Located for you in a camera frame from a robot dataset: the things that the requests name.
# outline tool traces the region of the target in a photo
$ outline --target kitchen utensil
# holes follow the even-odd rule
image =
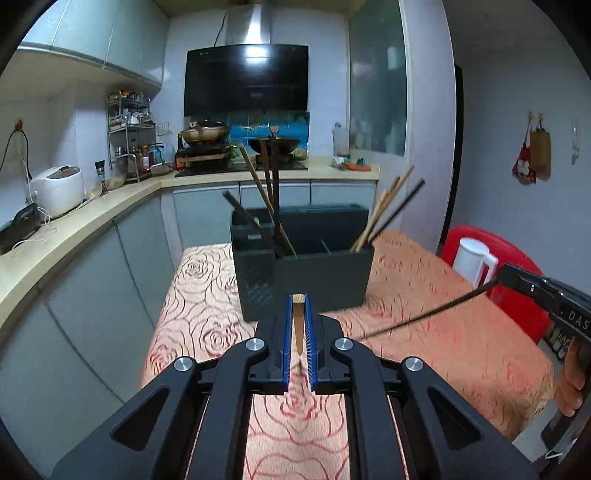
[[[244,150],[244,145],[241,144],[239,148],[240,148],[240,153],[242,154],[242,158],[244,158],[244,162],[246,162],[246,167],[248,168],[248,171],[252,175],[252,179],[254,180],[256,187],[258,188],[258,191],[261,194],[263,202],[265,202],[265,206],[267,207],[267,210],[269,210],[269,215],[271,215],[271,217],[273,218],[274,217],[273,205],[269,201],[269,197],[267,196],[267,194],[265,193],[265,190],[262,187],[261,181],[260,181],[258,175],[256,174],[255,168],[252,166],[251,159],[248,158],[248,154],[246,153],[246,150]],[[296,250],[294,249],[293,245],[291,244],[290,239],[287,237],[287,234],[286,234],[285,230],[283,230],[283,227],[281,226],[281,224],[279,225],[279,229],[280,229],[280,234],[283,237],[283,240],[285,240],[285,243],[289,246],[291,252],[297,256]]]
[[[84,179],[78,167],[50,168],[30,183],[39,207],[52,217],[58,217],[80,205],[84,200]]]
[[[230,129],[222,122],[204,120],[195,124],[193,128],[180,132],[183,140],[189,145],[195,142],[224,140]]]
[[[41,226],[41,215],[36,203],[20,210],[11,220],[0,227],[0,255],[10,252],[17,243],[26,240]]]
[[[279,238],[279,225],[281,224],[279,219],[279,166],[274,133],[269,137],[269,144],[271,145],[271,170],[273,172],[273,211],[275,213],[273,220],[275,222],[275,238]]]
[[[250,216],[250,214],[244,209],[244,207],[240,205],[240,202],[238,202],[227,190],[224,193],[222,193],[222,195],[228,202],[230,202],[234,209],[248,222],[251,228],[253,228],[255,232],[257,232],[262,237],[265,243],[275,252],[277,257],[283,257],[284,254],[281,247],[275,243],[275,241],[267,231],[263,230],[258,225],[258,223],[254,221],[254,218],[252,218],[252,216]]]
[[[425,180],[421,179],[421,181],[418,183],[418,185],[412,189],[412,191],[407,195],[407,197],[402,201],[402,203],[400,204],[400,206],[394,211],[394,213],[388,218],[388,220],[386,220],[386,222],[378,229],[377,232],[375,232],[371,238],[369,239],[368,243],[373,243],[373,241],[380,236],[380,234],[386,230],[386,228],[388,227],[388,225],[390,223],[392,223],[392,221],[398,216],[398,214],[400,212],[402,212],[405,208],[406,205],[408,205],[412,199],[414,198],[414,196],[419,192],[419,190],[421,190],[425,185]]]
[[[365,231],[363,232],[364,237],[363,238],[359,238],[357,244],[355,245],[355,251],[358,252],[366,244],[367,237],[371,234],[371,232],[374,229],[375,225],[378,223],[379,218],[388,209],[388,206],[390,205],[390,203],[392,203],[392,200],[394,200],[394,198],[396,197],[396,195],[398,194],[398,192],[400,192],[400,190],[402,189],[403,185],[406,183],[406,181],[408,180],[409,176],[411,175],[411,173],[413,171],[414,171],[414,165],[411,165],[409,167],[409,169],[407,170],[407,172],[402,176],[402,178],[396,177],[394,179],[394,181],[392,182],[392,186],[389,188],[388,193],[387,193],[384,201],[377,208],[377,210],[378,210],[378,216],[375,218],[375,220],[373,222],[373,225],[370,225],[369,226],[369,229],[367,229],[366,232]]]
[[[269,201],[273,203],[273,188],[271,186],[271,174],[269,173],[269,158],[267,157],[267,145],[261,141],[262,164],[265,169],[265,183],[267,184],[267,195]]]
[[[397,183],[398,180],[400,180],[400,178],[396,177],[396,179],[394,179],[394,182]],[[369,219],[368,224],[365,226],[365,230],[363,230],[363,232],[361,233],[359,238],[351,246],[351,248],[349,249],[349,252],[351,252],[351,253],[355,252],[357,245],[359,245],[360,242],[365,242],[367,240],[368,235],[371,233],[371,230],[374,229],[374,226],[382,213],[382,205],[384,204],[384,200],[386,199],[387,196],[388,196],[388,190],[384,190],[382,192],[382,194],[379,196],[378,203],[376,204],[376,206],[374,208],[374,212],[373,212],[371,218]]]
[[[299,138],[291,138],[291,137],[275,137],[275,143],[277,146],[277,155],[286,156],[293,152],[298,145],[300,144]],[[262,147],[261,142],[267,145],[267,151],[269,150],[269,138],[262,137],[262,138],[250,138],[248,140],[248,145],[258,154],[262,154]]]
[[[484,283],[488,283],[498,264],[499,259],[491,254],[484,243],[474,238],[464,237],[460,240],[453,269],[477,287],[480,285],[485,265],[488,266],[488,272]]]

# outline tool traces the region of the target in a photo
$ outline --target finger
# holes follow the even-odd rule
[[[572,417],[574,415],[574,410],[566,403],[560,390],[556,391],[556,404],[562,415],[567,417]]]
[[[579,353],[580,344],[576,341],[570,342],[569,350],[564,359],[564,373],[566,380],[577,390],[582,390],[585,385],[585,374],[579,364],[577,353]]]
[[[582,405],[583,396],[581,392],[574,388],[564,375],[560,375],[558,379],[558,390],[562,394],[562,398],[573,410],[576,410]]]

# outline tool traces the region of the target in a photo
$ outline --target cable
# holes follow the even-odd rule
[[[215,46],[216,46],[216,44],[217,44],[217,40],[218,40],[218,39],[219,39],[219,37],[220,37],[220,33],[222,33],[223,26],[224,26],[224,23],[226,23],[226,17],[228,16],[228,13],[229,13],[229,11],[230,11],[230,10],[227,10],[227,11],[226,11],[226,14],[223,16],[223,20],[222,20],[222,26],[220,27],[220,30],[219,30],[219,32],[217,32],[216,41],[215,41],[215,42],[213,42],[213,46],[214,46],[214,47],[215,47]]]
[[[29,177],[29,180],[32,180],[33,177],[31,176],[31,170],[29,170],[29,139],[27,138],[27,134],[24,130],[21,129],[19,132],[25,136],[25,140],[27,142],[27,176]]]
[[[54,236],[56,234],[56,232],[57,232],[57,228],[50,228],[49,230],[51,230],[51,233],[49,235],[47,235],[45,238],[21,240],[20,242],[17,242],[17,243],[14,244],[14,246],[12,247],[12,250],[14,250],[19,245],[24,244],[24,243],[27,243],[27,242],[44,242],[48,238],[51,238],[52,236]]]
[[[10,145],[10,139],[12,138],[12,136],[17,133],[18,130],[13,130],[12,133],[10,134],[10,136],[8,137],[8,141],[6,142],[6,148],[4,149],[4,155],[2,156],[2,163],[0,164],[0,171],[2,171],[2,167],[4,166],[4,161],[6,160],[6,153],[8,152],[8,146]]]
[[[27,142],[27,163],[25,164],[25,169],[27,172],[28,179],[32,180],[33,177],[31,176],[31,170],[29,170],[29,139],[27,137],[27,134],[24,132],[24,130],[19,129],[19,128],[15,128],[11,132],[10,136],[8,137],[8,141],[6,142],[6,148],[4,149],[4,155],[2,156],[2,163],[0,164],[0,172],[2,171],[2,167],[4,166],[4,161],[6,160],[6,153],[8,152],[8,147],[10,146],[10,140],[11,140],[12,136],[17,132],[22,133],[25,137],[26,142]]]
[[[394,330],[397,330],[401,327],[406,327],[407,325],[411,325],[413,323],[420,322],[421,320],[424,320],[428,317],[432,317],[433,315],[444,312],[445,310],[452,309],[461,303],[471,300],[474,297],[477,297],[478,295],[481,295],[484,292],[496,287],[498,284],[499,284],[498,280],[492,280],[492,281],[485,283],[484,285],[478,287],[476,290],[472,290],[471,292],[468,292],[465,295],[462,295],[461,297],[459,297],[455,300],[452,300],[449,303],[446,303],[445,305],[441,305],[440,307],[437,307],[436,309],[430,310],[427,313],[422,313],[418,317],[410,319],[407,322],[400,323],[399,325],[395,325],[393,327],[383,328],[381,330],[377,330],[376,332],[372,332],[369,334],[364,334],[362,337],[357,338],[355,340],[365,340],[366,338],[375,337],[375,336],[380,335],[382,333],[393,332]]]

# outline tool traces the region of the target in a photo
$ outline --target lower cabinet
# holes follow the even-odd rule
[[[79,254],[46,295],[73,347],[115,395],[129,400],[138,391],[154,326],[115,227]]]
[[[116,220],[131,275],[153,325],[174,277],[173,260],[164,232],[160,196]]]
[[[86,318],[78,315],[77,321],[83,325]],[[80,359],[60,328],[44,303],[35,302],[0,359],[0,417],[25,457],[46,477],[123,405]],[[116,353],[109,343],[103,348],[105,356]]]
[[[222,196],[225,190],[240,200],[238,184],[174,191],[174,207],[183,248],[230,241],[233,207]]]
[[[374,209],[376,183],[373,181],[312,182],[310,201],[312,205],[336,205],[357,203],[369,210]]]
[[[265,202],[256,185],[241,184],[240,198],[244,208],[265,208]],[[280,183],[279,203],[283,207],[301,207],[310,204],[310,182]]]

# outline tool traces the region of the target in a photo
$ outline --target hanging bag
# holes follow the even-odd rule
[[[513,175],[524,185],[535,183],[535,171],[530,165],[531,151],[527,145],[528,136],[531,132],[531,121],[533,118],[534,116],[530,112],[528,115],[527,130],[525,131],[525,140],[523,140],[523,146],[521,147],[521,151],[519,152],[519,156],[517,157],[517,161],[512,170]]]

